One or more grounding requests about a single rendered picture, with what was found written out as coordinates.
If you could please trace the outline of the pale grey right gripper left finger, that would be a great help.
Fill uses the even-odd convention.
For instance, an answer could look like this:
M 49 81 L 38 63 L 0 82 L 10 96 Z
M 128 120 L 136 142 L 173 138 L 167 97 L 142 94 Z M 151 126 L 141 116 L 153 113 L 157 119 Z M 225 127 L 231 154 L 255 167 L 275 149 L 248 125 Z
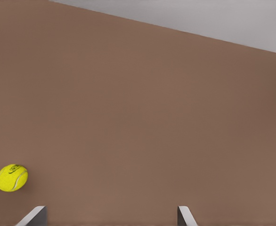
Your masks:
M 15 226 L 47 226 L 47 206 L 37 206 Z

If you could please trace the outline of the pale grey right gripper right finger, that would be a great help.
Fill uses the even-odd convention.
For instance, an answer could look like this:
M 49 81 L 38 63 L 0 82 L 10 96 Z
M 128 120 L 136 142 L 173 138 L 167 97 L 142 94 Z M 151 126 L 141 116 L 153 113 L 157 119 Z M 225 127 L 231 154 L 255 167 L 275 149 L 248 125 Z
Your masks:
M 177 226 L 198 226 L 190 209 L 187 206 L 178 206 Z

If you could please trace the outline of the yellow tennis ball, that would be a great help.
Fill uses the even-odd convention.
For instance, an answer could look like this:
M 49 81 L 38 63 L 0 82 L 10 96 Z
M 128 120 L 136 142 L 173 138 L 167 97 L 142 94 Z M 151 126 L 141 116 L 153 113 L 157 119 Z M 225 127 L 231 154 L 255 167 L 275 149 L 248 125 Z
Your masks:
M 14 192 L 22 188 L 28 179 L 27 169 L 18 164 L 10 164 L 0 170 L 0 190 Z

